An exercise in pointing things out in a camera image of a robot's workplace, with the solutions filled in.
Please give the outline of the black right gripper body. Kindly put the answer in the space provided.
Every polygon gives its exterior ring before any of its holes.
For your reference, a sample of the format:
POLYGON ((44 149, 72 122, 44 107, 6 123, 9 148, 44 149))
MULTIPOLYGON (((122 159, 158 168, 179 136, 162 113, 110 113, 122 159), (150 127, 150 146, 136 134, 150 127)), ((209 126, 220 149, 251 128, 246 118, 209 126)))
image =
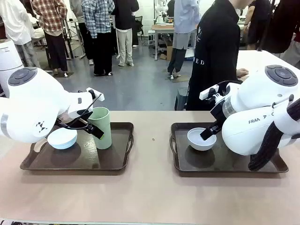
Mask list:
POLYGON ((224 102, 218 102, 210 111, 211 115, 216 119, 215 125, 218 127, 222 127, 226 120, 226 116, 223 113, 223 104, 224 102))

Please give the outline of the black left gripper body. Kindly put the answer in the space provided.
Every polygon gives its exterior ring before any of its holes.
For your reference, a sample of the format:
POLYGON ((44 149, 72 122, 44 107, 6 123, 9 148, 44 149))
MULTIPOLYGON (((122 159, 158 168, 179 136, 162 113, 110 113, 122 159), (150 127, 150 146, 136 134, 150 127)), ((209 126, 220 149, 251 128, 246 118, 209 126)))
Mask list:
POLYGON ((90 123, 88 122, 88 118, 92 115, 92 111, 80 110, 79 112, 82 114, 70 122, 70 130, 87 130, 88 124, 90 123))

